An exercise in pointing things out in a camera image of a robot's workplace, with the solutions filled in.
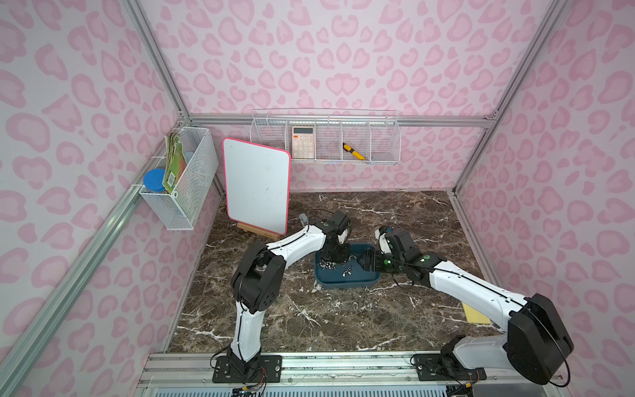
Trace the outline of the teal plastic storage box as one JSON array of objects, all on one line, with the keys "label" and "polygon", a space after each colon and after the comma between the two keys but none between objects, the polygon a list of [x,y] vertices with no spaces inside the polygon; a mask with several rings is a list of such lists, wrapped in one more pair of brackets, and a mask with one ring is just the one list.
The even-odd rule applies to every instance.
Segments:
[{"label": "teal plastic storage box", "polygon": [[322,258],[320,252],[317,252],[314,256],[314,274],[317,283],[324,289],[350,289],[374,286],[380,280],[381,273],[365,271],[357,261],[359,256],[372,249],[373,246],[370,244],[356,243],[351,245],[350,256],[354,256],[355,259],[352,262],[352,274],[347,277],[342,276],[342,269],[339,271],[322,269],[318,264]]}]

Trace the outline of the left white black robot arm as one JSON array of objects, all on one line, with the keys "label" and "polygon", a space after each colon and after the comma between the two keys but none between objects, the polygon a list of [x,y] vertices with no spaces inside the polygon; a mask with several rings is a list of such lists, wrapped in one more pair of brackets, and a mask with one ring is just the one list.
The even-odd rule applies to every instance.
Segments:
[{"label": "left white black robot arm", "polygon": [[236,304],[236,327],[230,357],[240,365],[261,354],[261,330],[266,310],[279,294],[285,271],[304,257],[318,253],[322,259],[344,263],[349,258],[352,223],[337,212],[309,224],[274,243],[252,243],[232,278]]}]

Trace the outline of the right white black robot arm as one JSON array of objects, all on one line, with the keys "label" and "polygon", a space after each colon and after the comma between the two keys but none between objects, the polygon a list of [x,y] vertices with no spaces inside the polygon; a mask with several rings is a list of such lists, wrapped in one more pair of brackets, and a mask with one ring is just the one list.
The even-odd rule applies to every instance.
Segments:
[{"label": "right white black robot arm", "polygon": [[538,385],[551,383],[568,369],[574,343],[554,303],[543,294],[531,297],[495,286],[464,271],[444,256],[420,251],[410,233],[382,227],[379,246],[358,261],[366,271],[405,274],[415,285],[448,294],[499,327],[494,337],[455,337],[445,354],[466,369],[515,370]]}]

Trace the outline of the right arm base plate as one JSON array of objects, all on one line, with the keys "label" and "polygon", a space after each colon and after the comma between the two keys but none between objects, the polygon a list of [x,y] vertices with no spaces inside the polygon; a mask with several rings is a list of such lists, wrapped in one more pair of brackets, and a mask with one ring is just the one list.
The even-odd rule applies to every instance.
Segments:
[{"label": "right arm base plate", "polygon": [[421,353],[410,357],[410,364],[415,368],[420,381],[469,381],[486,380],[484,368],[467,369],[452,354]]}]

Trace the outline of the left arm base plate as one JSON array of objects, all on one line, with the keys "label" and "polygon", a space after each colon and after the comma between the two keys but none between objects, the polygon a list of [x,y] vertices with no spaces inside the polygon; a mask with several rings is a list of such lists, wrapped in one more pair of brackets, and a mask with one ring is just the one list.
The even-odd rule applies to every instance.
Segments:
[{"label": "left arm base plate", "polygon": [[243,362],[231,353],[229,357],[218,357],[213,367],[213,383],[215,384],[259,383],[263,378],[267,383],[279,383],[283,357],[256,355],[249,362]]}]

